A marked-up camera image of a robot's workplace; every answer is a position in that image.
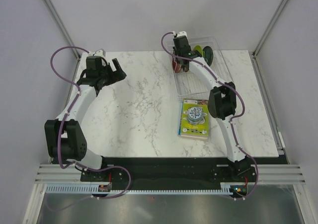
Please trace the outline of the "red floral plate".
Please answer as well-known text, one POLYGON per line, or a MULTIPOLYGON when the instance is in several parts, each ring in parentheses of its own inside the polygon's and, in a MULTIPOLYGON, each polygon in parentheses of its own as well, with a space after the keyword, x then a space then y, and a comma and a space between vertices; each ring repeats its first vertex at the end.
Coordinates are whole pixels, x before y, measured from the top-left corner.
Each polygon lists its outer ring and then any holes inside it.
POLYGON ((179 60, 175 57, 171 58, 172 70, 175 74, 179 74, 183 72, 182 65, 179 63, 179 60))

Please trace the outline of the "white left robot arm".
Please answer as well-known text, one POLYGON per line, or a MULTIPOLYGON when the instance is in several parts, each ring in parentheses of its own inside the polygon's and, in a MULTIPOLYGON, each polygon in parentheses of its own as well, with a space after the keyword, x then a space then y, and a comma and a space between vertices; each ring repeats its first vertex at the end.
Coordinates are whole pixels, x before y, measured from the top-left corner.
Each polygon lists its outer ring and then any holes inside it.
POLYGON ((68 161, 92 169, 98 181, 107 179, 109 169, 102 164, 102 156, 88 148, 81 122, 100 91, 126 78, 118 60, 112 59, 115 69, 103 56, 88 56, 86 68, 76 82, 76 92, 62 113, 44 125, 48 154, 58 162, 68 161))

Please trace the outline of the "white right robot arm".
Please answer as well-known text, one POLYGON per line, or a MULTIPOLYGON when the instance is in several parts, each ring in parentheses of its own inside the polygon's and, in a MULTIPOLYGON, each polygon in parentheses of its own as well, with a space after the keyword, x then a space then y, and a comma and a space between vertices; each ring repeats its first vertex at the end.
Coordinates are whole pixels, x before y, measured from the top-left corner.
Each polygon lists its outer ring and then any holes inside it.
POLYGON ((203 55, 191 49, 184 31, 174 34, 173 43, 173 57, 176 58, 177 63, 185 71, 195 74, 210 90, 207 108, 222 131, 229 160, 228 177, 233 181, 239 181, 250 169, 250 165, 247 154, 239 145, 234 121, 235 118, 242 116, 242 114, 236 114, 237 98, 240 98, 240 95, 236 91, 235 84, 225 82, 211 69, 203 55))

